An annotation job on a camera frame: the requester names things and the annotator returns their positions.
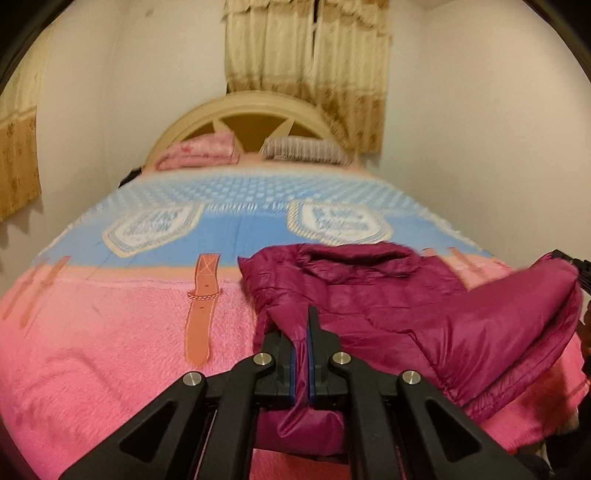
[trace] striped pillow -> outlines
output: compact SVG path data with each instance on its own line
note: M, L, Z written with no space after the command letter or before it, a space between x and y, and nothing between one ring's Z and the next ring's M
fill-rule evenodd
M330 163L347 167L351 159L337 144L309 137L268 137L261 148L267 160Z

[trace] beige curtain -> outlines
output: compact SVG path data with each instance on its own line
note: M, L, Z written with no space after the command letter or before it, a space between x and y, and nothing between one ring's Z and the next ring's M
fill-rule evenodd
M41 194L37 97L52 28L35 40L0 95L0 222Z
M389 0L320 3L312 86L333 133L357 152L377 153L384 136Z
M228 90L311 101L313 0L226 0Z
M226 0L228 90L270 90L318 107L349 150L384 135L389 0Z

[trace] pillow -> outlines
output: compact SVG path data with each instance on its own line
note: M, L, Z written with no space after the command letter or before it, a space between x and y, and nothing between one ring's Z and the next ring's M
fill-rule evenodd
M217 132L175 143L162 152L156 161L156 170L183 167L208 167L238 163L240 154L234 141L234 132Z
M308 137L268 137L261 148L267 160L291 160L348 166L351 159L337 144Z
M238 163L238 156L234 155L231 158L227 157L202 157L199 155L191 155L189 157L170 157L165 158L163 161L158 163L156 169L158 171L163 170L176 170L178 168L188 167L213 167L215 165L235 165Z

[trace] bed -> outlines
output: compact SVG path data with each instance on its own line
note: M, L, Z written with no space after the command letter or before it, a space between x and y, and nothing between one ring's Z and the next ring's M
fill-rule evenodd
M171 144L227 130L237 165L155 171ZM468 288L511 272L357 160L263 161L264 139L281 135L336 141L313 107L283 95L195 107L162 134L140 177L68 226L0 300L0 414L41 480L56 480L183 373L216 374L252 354L256 316L238 256L391 241L439 255ZM574 338L483 428L512 450L562 425L586 393L579 348ZM327 475L348 470L262 450L252 462L251 478Z

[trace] metal screw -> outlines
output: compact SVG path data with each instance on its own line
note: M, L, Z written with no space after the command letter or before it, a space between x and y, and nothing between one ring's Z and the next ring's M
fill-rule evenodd
M402 379L408 385L416 385L421 381L421 374L419 372L415 372L414 370L406 370L402 374Z
M203 377L199 372L189 372L185 374L183 377L183 383L188 387L194 387L195 385L199 385Z
M273 361L273 357L266 352L261 352L256 354L253 360L257 365L264 367L265 365L268 365Z
M345 352L336 352L333 355L333 362L339 365L346 365L351 361L351 356Z

